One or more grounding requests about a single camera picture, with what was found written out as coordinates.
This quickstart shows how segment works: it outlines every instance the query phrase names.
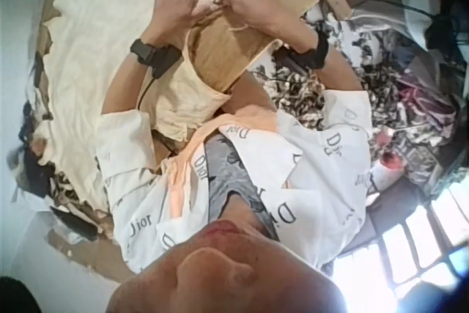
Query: wooden board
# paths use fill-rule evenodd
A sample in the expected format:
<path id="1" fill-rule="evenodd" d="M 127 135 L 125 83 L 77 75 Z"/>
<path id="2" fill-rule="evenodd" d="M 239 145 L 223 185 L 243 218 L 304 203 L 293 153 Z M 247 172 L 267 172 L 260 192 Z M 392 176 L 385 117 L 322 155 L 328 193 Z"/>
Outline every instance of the wooden board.
<path id="1" fill-rule="evenodd" d="M 282 0 L 298 17 L 319 0 Z M 195 27 L 188 40 L 191 61 L 199 77 L 211 88 L 225 92 L 243 71 L 272 43 L 256 29 L 232 32 L 239 26 L 225 13 L 209 25 Z"/>

